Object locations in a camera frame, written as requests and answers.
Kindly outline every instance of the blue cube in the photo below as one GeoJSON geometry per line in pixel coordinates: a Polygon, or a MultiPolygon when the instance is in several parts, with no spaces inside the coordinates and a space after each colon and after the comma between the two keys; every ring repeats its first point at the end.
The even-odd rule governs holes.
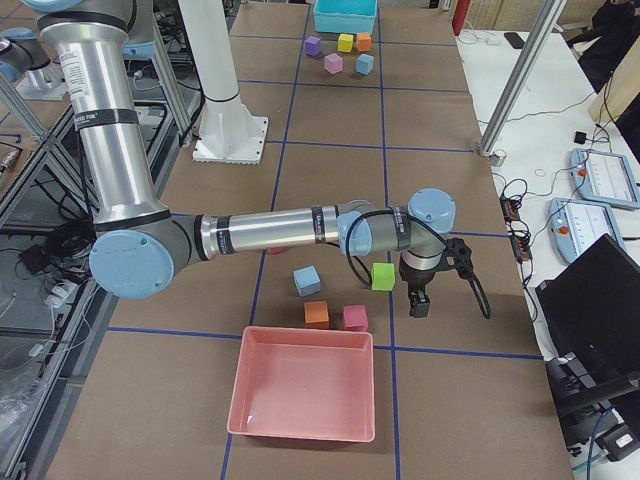
{"type": "Polygon", "coordinates": [[[359,55],[356,60],[356,72],[362,75],[369,75],[371,70],[373,70],[373,57],[366,53],[359,55]]]}
{"type": "Polygon", "coordinates": [[[293,280],[296,283],[298,294],[301,297],[306,297],[320,291],[320,277],[313,265],[293,272],[293,280]]]}

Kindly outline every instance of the pink tray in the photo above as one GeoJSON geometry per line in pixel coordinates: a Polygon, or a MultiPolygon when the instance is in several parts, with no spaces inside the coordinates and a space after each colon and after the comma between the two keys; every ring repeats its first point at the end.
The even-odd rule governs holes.
{"type": "Polygon", "coordinates": [[[374,412],[371,334],[245,329],[229,433],[371,442],[374,412]]]}

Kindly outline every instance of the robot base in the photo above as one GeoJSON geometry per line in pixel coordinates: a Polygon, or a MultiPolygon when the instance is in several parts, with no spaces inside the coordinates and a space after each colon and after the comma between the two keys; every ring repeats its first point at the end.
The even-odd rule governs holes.
{"type": "Polygon", "coordinates": [[[268,126],[269,119],[252,116],[239,97],[224,103],[207,100],[193,159],[257,165],[268,126]]]}

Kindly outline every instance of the screen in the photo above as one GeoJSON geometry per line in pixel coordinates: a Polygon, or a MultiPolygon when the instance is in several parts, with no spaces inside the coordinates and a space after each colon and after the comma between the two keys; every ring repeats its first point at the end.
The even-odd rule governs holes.
{"type": "MultiPolygon", "coordinates": [[[[537,295],[560,355],[574,352],[597,383],[640,371],[640,267],[609,235],[537,295]]],[[[640,392],[611,403],[640,435],[640,392]]]]}

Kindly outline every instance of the metal pole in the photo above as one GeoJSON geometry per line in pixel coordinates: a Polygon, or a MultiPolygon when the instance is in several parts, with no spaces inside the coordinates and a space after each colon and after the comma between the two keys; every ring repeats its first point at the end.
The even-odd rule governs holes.
{"type": "Polygon", "coordinates": [[[191,120],[189,118],[189,113],[184,103],[184,99],[178,89],[178,80],[176,79],[173,68],[171,67],[171,61],[169,60],[169,56],[165,50],[162,35],[160,34],[160,29],[158,28],[155,18],[153,19],[153,40],[155,42],[156,49],[151,61],[153,62],[156,73],[158,74],[158,80],[160,80],[162,90],[167,97],[169,109],[173,114],[173,118],[176,120],[178,131],[182,136],[187,133],[191,120]]]}
{"type": "Polygon", "coordinates": [[[542,7],[478,145],[478,152],[483,157],[493,153],[496,140],[566,3],[567,0],[547,0],[542,7]]]}
{"type": "Polygon", "coordinates": [[[2,75],[0,75],[0,100],[13,115],[18,117],[31,135],[40,142],[44,141],[47,136],[47,129],[31,111],[29,105],[25,103],[16,89],[2,75]]]}

